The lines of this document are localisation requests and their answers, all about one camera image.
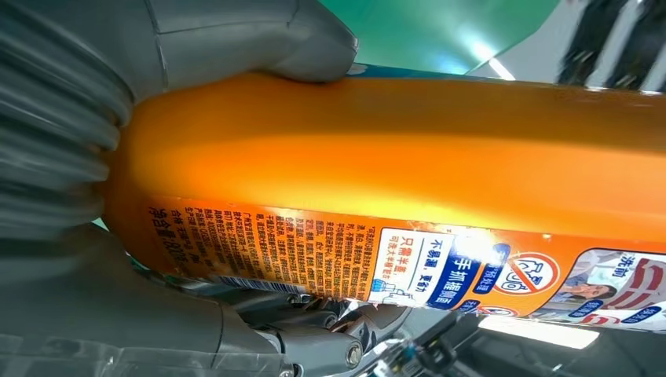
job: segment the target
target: bottle label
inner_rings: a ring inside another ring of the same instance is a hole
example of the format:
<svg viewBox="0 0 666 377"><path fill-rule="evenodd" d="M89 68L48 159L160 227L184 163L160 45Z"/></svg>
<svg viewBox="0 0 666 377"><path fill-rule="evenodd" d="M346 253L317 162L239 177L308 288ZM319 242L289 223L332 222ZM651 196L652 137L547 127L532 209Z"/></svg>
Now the bottle label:
<svg viewBox="0 0 666 377"><path fill-rule="evenodd" d="M666 332L666 244L154 197L183 276L376 303ZM150 266L150 261L143 261Z"/></svg>

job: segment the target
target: metal screw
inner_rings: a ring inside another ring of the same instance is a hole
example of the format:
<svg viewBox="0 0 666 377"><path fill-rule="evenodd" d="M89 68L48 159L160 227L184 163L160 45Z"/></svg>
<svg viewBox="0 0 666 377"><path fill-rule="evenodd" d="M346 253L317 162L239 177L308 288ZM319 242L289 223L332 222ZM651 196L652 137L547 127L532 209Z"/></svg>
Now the metal screw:
<svg viewBox="0 0 666 377"><path fill-rule="evenodd" d="M352 343L352 345L347 350L347 366L350 368L355 368L360 363L360 359L362 357L363 351L360 348L360 344Z"/></svg>

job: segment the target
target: plastic bottle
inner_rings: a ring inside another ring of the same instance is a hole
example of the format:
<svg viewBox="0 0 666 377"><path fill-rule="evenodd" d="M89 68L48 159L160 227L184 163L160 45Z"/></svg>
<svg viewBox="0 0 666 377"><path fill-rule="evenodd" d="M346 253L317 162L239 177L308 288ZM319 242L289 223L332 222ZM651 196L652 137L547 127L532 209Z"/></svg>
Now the plastic bottle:
<svg viewBox="0 0 666 377"><path fill-rule="evenodd" d="M665 109L521 82L242 75L137 109L104 220L163 273L666 329L621 323L660 297Z"/></svg>

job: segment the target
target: barcode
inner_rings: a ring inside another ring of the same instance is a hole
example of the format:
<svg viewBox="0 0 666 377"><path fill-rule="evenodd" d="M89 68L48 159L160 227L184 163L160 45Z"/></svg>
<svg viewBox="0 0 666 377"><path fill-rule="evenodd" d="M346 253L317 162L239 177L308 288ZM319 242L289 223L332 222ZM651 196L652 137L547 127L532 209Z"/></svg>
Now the barcode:
<svg viewBox="0 0 666 377"><path fill-rule="evenodd" d="M220 276L222 283L232 287L262 289L264 291L276 291L284 293L305 294L306 290L301 285L273 283L272 281L241 279L238 277Z"/></svg>

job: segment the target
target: detergent bottle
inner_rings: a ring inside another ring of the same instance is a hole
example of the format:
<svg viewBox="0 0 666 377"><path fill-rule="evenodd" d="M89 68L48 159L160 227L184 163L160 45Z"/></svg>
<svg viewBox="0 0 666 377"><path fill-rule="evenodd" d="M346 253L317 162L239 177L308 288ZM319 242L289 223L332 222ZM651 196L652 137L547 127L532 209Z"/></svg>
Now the detergent bottle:
<svg viewBox="0 0 666 377"><path fill-rule="evenodd" d="M372 69L141 104L104 221L161 273L666 330L664 97Z"/></svg>

